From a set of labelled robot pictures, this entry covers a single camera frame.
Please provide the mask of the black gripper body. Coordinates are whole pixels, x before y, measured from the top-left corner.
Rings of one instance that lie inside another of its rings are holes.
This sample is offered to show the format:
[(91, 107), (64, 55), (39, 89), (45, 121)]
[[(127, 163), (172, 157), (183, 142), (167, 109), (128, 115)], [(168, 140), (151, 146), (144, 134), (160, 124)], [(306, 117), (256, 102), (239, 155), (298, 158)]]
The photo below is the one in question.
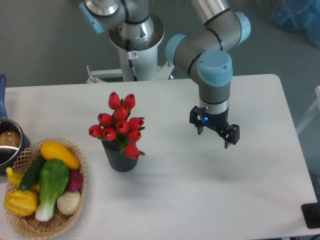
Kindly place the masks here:
[(222, 132), (222, 130), (228, 124), (228, 108), (227, 110), (219, 114), (211, 114), (205, 107), (200, 108), (200, 111), (200, 117), (202, 119), (204, 127), (207, 127), (215, 132)]

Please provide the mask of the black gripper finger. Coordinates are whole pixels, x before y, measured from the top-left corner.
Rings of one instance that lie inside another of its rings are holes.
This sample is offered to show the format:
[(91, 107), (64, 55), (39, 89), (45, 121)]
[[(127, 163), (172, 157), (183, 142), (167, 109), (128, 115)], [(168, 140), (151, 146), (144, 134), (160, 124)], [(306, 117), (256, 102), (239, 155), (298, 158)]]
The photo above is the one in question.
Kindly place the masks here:
[(201, 110), (198, 106), (194, 106), (189, 112), (189, 123), (197, 128), (198, 135), (202, 134), (204, 124), (201, 119)]
[(224, 148), (227, 149), (230, 145), (236, 145), (240, 140), (240, 126), (227, 123), (221, 134), (224, 140)]

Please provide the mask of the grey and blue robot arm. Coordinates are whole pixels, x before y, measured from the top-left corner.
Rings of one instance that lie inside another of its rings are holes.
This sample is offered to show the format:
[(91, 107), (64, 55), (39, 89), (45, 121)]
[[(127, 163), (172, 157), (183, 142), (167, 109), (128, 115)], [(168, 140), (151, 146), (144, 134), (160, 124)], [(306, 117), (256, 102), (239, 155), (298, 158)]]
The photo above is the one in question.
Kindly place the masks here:
[[(195, 0), (204, 31), (196, 37), (174, 35), (165, 47), (169, 63), (198, 86), (199, 106), (189, 114), (198, 133), (207, 127), (235, 145), (240, 127), (228, 123), (232, 59), (228, 50), (251, 33), (248, 18), (232, 12), (225, 0)], [(147, 0), (84, 0), (80, 11), (97, 33), (108, 32), (118, 49), (125, 82), (156, 80), (158, 45), (164, 37), (161, 20), (151, 13)]]

